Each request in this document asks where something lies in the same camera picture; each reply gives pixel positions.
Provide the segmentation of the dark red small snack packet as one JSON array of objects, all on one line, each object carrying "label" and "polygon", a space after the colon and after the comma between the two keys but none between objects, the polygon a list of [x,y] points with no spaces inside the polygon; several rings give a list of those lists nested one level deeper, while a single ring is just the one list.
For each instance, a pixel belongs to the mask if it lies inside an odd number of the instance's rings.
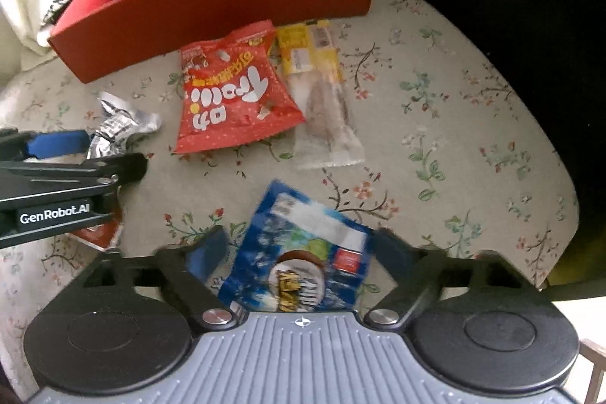
[{"label": "dark red small snack packet", "polygon": [[108,223],[69,233],[69,236],[91,248],[105,251],[118,246],[122,231],[122,221],[113,218]]}]

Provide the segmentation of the silver white packet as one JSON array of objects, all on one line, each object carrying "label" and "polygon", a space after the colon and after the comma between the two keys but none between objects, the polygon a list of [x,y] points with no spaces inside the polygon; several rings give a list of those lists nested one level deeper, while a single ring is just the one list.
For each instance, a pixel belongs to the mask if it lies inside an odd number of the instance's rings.
[{"label": "silver white packet", "polygon": [[153,133],[162,125],[159,114],[141,111],[128,101],[106,91],[98,95],[98,101],[106,118],[92,134],[87,159],[123,155],[133,136]]}]

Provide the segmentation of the blue coconut snack packet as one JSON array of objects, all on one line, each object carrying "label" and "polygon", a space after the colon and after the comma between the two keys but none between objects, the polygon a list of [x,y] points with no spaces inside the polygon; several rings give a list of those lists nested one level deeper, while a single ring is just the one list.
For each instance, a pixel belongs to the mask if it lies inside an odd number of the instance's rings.
[{"label": "blue coconut snack packet", "polygon": [[218,292],[250,312],[333,312],[355,307],[371,259],[367,226],[271,181]]}]

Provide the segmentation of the red Trolli candy bag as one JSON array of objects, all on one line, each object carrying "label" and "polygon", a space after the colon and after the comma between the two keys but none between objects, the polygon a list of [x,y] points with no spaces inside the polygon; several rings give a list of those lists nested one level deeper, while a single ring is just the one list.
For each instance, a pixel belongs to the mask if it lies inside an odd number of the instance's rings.
[{"label": "red Trolli candy bag", "polygon": [[304,122],[269,57],[275,28],[254,22],[180,49],[183,112],[176,154],[258,142]]}]

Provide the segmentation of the yellow clear bread packet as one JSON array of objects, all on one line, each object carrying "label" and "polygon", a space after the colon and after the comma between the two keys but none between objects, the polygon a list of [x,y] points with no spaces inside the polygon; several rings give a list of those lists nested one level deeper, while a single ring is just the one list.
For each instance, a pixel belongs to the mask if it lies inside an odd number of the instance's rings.
[{"label": "yellow clear bread packet", "polygon": [[284,81],[304,117],[295,129],[297,166],[362,163],[365,150],[352,123],[330,22],[294,23],[278,28],[276,35]]}]

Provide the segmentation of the marble top coffee table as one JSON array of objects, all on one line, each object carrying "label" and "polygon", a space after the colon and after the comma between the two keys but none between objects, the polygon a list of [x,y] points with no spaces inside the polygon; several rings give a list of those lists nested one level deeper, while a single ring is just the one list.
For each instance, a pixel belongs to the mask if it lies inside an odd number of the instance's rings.
[{"label": "marble top coffee table", "polygon": [[538,121],[576,189],[579,227],[551,272],[560,297],[605,291],[605,0],[425,0]]}]

